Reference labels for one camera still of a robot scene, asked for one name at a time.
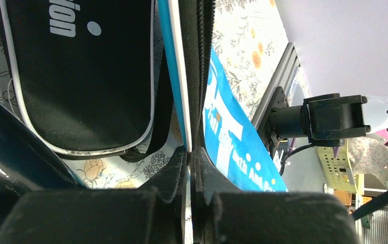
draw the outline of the wall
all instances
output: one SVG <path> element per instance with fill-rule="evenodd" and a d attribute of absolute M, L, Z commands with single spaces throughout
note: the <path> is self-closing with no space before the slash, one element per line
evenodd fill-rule
<path fill-rule="evenodd" d="M 312 96 L 388 96 L 388 1 L 276 1 Z"/>

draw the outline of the yellow plastic basket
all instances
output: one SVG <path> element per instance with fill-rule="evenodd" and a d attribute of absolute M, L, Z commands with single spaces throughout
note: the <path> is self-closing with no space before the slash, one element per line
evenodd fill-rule
<path fill-rule="evenodd" d="M 334 158 L 331 147 L 318 147 L 317 153 L 329 187 L 364 194 L 365 175 L 352 173 L 348 159 L 348 140 L 345 141 L 345 146 L 340 148 L 337 158 Z"/>

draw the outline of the black zipper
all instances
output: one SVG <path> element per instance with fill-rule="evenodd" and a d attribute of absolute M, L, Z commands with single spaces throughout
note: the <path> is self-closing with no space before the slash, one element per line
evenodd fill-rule
<path fill-rule="evenodd" d="M 198 50 L 200 59 L 199 111 L 198 132 L 202 131 L 202 110 L 207 88 L 210 54 L 212 48 L 212 31 L 215 18 L 215 0 L 197 1 Z"/>

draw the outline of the black strap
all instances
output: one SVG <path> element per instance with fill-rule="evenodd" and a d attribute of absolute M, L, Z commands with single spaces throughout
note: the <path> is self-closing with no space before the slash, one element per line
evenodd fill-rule
<path fill-rule="evenodd" d="M 363 216 L 371 214 L 378 209 L 386 206 L 388 204 L 388 191 L 382 193 L 381 195 L 374 197 L 372 200 L 363 204 L 361 207 L 356 209 L 352 213 L 352 217 L 355 220 L 361 219 Z"/>
<path fill-rule="evenodd" d="M 149 148 L 145 154 L 140 153 L 136 148 L 130 148 L 125 154 L 121 155 L 121 158 L 127 162 L 134 163 L 143 160 L 147 156 L 161 149 L 167 141 L 168 132 L 170 131 L 172 111 L 173 93 L 171 92 L 167 58 L 165 56 L 165 51 L 163 51 L 158 91 L 156 95 L 152 138 Z"/>

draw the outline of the floral pattern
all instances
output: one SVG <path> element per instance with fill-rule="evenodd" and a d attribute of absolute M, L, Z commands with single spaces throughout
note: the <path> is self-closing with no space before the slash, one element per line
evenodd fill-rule
<path fill-rule="evenodd" d="M 157 8 L 154 21 L 154 76 L 159 77 L 164 44 Z M 224 66 L 234 96 L 249 118 L 253 116 L 287 43 L 274 0 L 216 0 L 212 45 Z M 8 70 L 0 36 L 0 102 L 14 114 L 19 114 Z M 137 145 L 137 149 L 146 152 L 149 142 L 150 136 Z M 92 189 L 134 189 L 164 167 L 175 148 L 182 144 L 173 111 L 166 144 L 141 162 L 129 163 L 120 157 L 64 161 Z M 188 182 L 186 243 L 193 242 L 190 203 Z"/>

